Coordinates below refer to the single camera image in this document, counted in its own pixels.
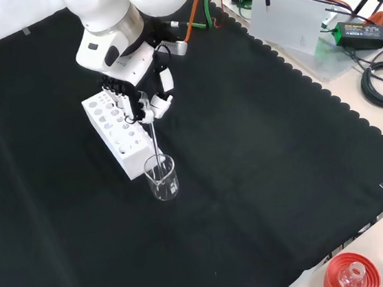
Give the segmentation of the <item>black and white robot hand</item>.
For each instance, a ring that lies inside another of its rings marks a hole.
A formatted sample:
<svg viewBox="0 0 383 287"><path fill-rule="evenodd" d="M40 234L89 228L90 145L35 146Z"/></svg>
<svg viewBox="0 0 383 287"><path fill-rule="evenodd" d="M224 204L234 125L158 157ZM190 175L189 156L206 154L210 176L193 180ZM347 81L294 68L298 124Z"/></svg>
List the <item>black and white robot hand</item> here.
<svg viewBox="0 0 383 287"><path fill-rule="evenodd" d="M129 124L152 124L171 106L175 87L168 68L171 54L164 58L158 50L144 44L136 52L116 60L112 72L102 74L103 90L123 111Z"/></svg>

